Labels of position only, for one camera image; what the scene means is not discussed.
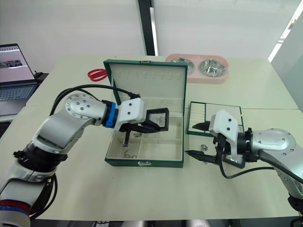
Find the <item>green jewelry box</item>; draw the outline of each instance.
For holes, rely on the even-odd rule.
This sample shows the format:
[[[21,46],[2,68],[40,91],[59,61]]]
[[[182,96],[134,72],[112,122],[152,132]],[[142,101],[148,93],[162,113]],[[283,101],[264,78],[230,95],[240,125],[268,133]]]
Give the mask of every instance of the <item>green jewelry box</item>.
[[[104,66],[111,85],[140,94],[147,110],[169,110],[168,131],[132,131],[128,147],[122,146],[125,132],[113,133],[105,161],[112,166],[183,167],[187,65],[106,60]],[[114,91],[114,95],[118,105],[129,99],[121,92]]]

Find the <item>laptop keyboard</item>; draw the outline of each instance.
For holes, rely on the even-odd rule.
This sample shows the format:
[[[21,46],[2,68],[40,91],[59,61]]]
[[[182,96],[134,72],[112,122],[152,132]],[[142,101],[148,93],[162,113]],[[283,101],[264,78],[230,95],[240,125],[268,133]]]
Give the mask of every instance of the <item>laptop keyboard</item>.
[[[0,90],[0,101],[28,98],[34,87],[2,88]]]

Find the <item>laptop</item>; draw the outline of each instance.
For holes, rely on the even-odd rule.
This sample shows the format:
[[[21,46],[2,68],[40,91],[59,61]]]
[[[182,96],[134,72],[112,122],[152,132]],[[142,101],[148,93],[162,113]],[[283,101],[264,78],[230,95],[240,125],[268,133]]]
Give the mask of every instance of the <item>laptop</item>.
[[[37,87],[18,44],[0,45],[0,116],[17,114]]]

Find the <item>red rubber band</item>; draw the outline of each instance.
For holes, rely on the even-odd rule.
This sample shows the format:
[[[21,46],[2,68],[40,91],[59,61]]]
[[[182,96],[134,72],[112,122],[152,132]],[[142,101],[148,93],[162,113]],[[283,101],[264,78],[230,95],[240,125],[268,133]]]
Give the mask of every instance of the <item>red rubber band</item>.
[[[89,71],[87,73],[87,75],[90,78],[90,80],[92,80],[94,82],[103,80],[104,78],[107,77],[106,70],[104,70],[104,69],[96,69],[96,70]]]

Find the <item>white wall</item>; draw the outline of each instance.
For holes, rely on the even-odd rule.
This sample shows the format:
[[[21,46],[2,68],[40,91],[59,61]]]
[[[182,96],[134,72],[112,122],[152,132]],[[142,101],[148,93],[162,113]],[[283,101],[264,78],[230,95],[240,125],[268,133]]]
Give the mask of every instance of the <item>white wall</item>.
[[[64,54],[145,55],[141,30],[136,0],[0,0],[0,43],[18,43],[32,70]]]
[[[303,14],[294,24],[271,64],[303,112]]]
[[[159,55],[267,58],[300,0],[154,0]]]
[[[281,79],[287,76],[289,70],[296,64],[302,54],[303,15],[301,14],[271,62]]]

